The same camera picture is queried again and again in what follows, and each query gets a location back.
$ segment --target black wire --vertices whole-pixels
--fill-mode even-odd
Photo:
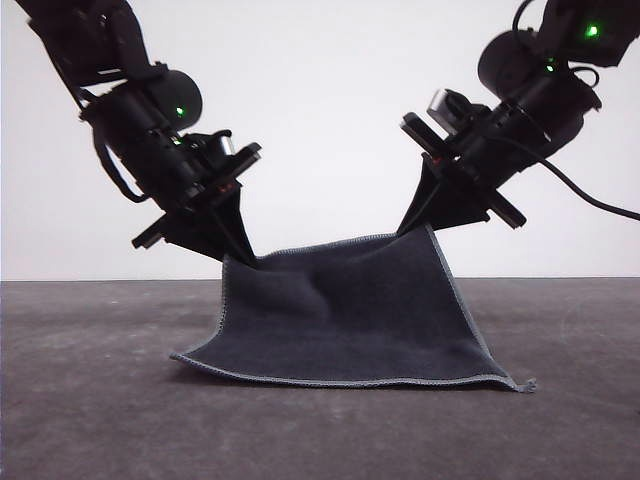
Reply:
[[[534,0],[524,0],[524,2],[520,4],[520,7],[518,7],[516,16],[513,17],[513,26],[511,27],[513,30],[513,36],[515,37],[516,42],[518,42],[518,45],[520,45],[521,48],[527,48],[527,46],[524,44],[524,42],[522,41],[522,37],[520,36],[520,18],[522,18],[522,14],[527,9],[527,7],[531,5],[531,3],[533,3],[533,1]]]
[[[600,74],[598,73],[598,71],[595,68],[591,68],[591,67],[573,67],[571,69],[571,71],[573,73],[577,73],[577,72],[591,72],[595,75],[596,77],[596,81],[593,83],[593,85],[591,85],[591,88],[596,88],[599,84],[600,84]]]
[[[122,178],[122,175],[120,175],[120,172],[113,163],[113,159],[111,158],[109,150],[105,144],[104,137],[95,128],[93,129],[93,145],[96,149],[96,153],[98,154],[98,158],[100,158],[102,168],[104,168],[104,171],[109,175],[111,181],[116,184],[118,190],[120,190],[125,197],[134,203],[142,203],[149,198],[149,195],[137,195],[129,188],[129,185],[127,185],[127,182]]]
[[[637,220],[637,221],[640,222],[640,213],[631,212],[629,210],[625,210],[625,209],[619,208],[619,207],[614,207],[613,205],[609,205],[607,203],[601,202],[600,200],[597,200],[597,199],[593,198],[591,195],[589,195],[584,190],[582,190],[580,187],[578,187],[575,183],[573,183],[573,181],[569,177],[567,177],[553,163],[549,162],[546,158],[544,158],[539,153],[534,152],[529,147],[527,147],[525,145],[522,145],[521,143],[516,142],[515,140],[511,140],[510,138],[489,137],[489,136],[485,136],[485,138],[487,140],[492,140],[492,141],[502,142],[502,143],[506,143],[506,144],[512,145],[512,146],[518,148],[519,150],[523,151],[524,153],[530,155],[531,157],[535,158],[536,160],[538,160],[539,163],[541,163],[547,169],[549,169],[551,171],[551,173],[553,173],[556,177],[558,177],[560,180],[562,180],[565,183],[565,185],[567,185],[571,190],[573,190],[573,192],[575,194],[577,194],[585,202],[593,205],[594,207],[599,208],[601,210],[605,210],[605,211],[610,212],[610,213],[613,213],[615,215],[620,215],[622,217],[627,217],[627,218],[630,218],[632,220]]]

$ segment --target stitched hem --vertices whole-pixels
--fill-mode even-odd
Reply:
[[[381,378],[374,380],[305,380],[305,379],[297,379],[297,378],[284,378],[284,377],[269,377],[269,376],[260,376],[260,375],[247,375],[243,373],[232,372],[230,370],[224,370],[222,368],[212,367],[211,365],[207,365],[206,363],[198,362],[197,360],[193,360],[192,358],[187,357],[186,355],[173,353],[171,354],[171,359],[177,360],[179,362],[186,363],[190,366],[196,367],[199,370],[203,370],[208,373],[214,373],[216,375],[222,377],[233,378],[236,380],[246,380],[251,382],[267,382],[267,383],[278,383],[282,385],[293,385],[293,386],[305,386],[305,387],[318,387],[318,388],[326,388],[326,387],[342,387],[342,388],[362,388],[362,387],[384,387],[391,385],[423,385],[423,386],[432,386],[432,387],[444,387],[444,386],[459,386],[459,385],[469,385],[473,383],[482,383],[482,382],[497,382],[506,387],[509,387],[511,390],[519,392],[521,387],[513,381],[513,379],[509,376],[502,377],[500,375],[474,375],[472,377],[464,377],[464,378],[454,378],[447,380],[432,380],[432,379],[424,379],[424,378]]]

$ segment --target white wall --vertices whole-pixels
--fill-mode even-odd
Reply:
[[[450,87],[496,99],[476,77],[513,0],[136,0],[150,55],[199,83],[193,129],[258,141],[242,210],[256,251],[393,231],[414,193],[419,148],[398,128]],[[543,1],[523,23],[537,25]],[[25,16],[2,2],[2,261],[7,280],[217,277],[217,262],[129,240],[160,212],[125,200]],[[640,43],[603,72],[605,104],[553,160],[597,197],[640,209]],[[580,201],[541,167],[502,193],[528,217],[440,233],[459,276],[638,276],[640,224]]]

